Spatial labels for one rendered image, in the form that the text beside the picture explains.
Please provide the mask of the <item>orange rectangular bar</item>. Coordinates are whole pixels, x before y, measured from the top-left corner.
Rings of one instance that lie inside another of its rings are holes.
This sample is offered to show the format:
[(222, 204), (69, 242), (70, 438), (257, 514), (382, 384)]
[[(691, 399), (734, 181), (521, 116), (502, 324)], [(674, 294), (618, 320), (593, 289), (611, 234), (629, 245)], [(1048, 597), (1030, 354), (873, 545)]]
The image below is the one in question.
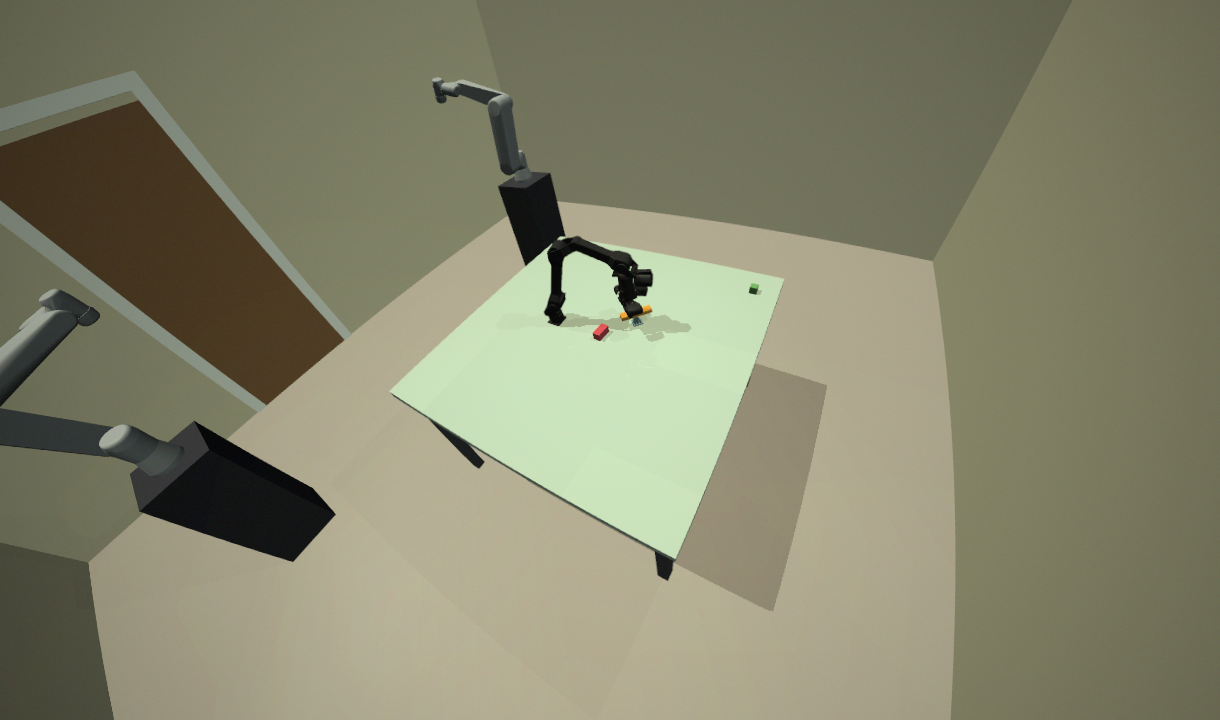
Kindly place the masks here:
[[(651, 306), (650, 305), (643, 306), (643, 312), (638, 314), (636, 316), (642, 316), (642, 315), (645, 315), (648, 312), (651, 312)], [(625, 320), (630, 320), (630, 316), (627, 316), (627, 312), (620, 312), (620, 316), (622, 316), (622, 322), (625, 322)], [(636, 319), (636, 316), (632, 316), (632, 319)]]

